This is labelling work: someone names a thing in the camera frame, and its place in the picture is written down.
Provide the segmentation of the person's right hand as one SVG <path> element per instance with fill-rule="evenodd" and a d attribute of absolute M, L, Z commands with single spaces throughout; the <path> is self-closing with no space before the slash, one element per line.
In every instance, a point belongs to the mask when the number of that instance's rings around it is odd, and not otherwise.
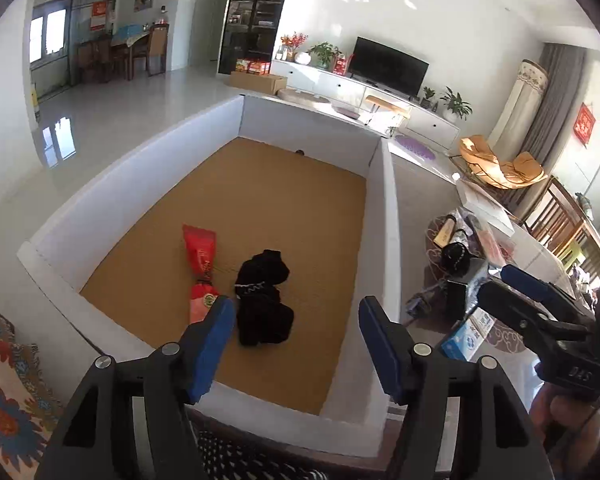
<path fill-rule="evenodd" d="M 569 431 L 573 435 L 568 445 L 571 454 L 592 454 L 600 443 L 600 400 L 590 403 L 573 399 L 544 382 L 531 402 L 529 415 L 542 439 L 551 424 Z"/>

